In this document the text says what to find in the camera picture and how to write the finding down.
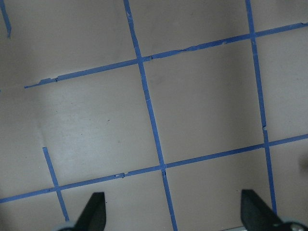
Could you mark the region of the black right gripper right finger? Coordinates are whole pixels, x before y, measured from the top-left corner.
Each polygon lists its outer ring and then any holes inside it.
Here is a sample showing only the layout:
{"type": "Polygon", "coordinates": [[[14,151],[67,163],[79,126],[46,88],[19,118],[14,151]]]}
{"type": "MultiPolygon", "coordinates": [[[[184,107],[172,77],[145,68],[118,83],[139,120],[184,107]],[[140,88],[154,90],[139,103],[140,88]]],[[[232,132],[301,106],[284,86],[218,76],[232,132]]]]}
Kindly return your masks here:
{"type": "Polygon", "coordinates": [[[241,192],[241,221],[245,228],[276,228],[281,219],[254,190],[241,192]]]}

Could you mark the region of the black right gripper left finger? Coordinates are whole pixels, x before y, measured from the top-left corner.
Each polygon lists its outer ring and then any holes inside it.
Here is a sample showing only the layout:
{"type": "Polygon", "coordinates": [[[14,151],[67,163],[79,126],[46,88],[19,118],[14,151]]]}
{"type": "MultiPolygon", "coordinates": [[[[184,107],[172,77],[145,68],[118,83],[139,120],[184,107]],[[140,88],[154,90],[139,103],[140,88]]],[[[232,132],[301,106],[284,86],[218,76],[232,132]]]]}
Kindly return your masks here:
{"type": "Polygon", "coordinates": [[[106,202],[104,192],[93,193],[75,223],[75,229],[104,229],[106,202]]]}

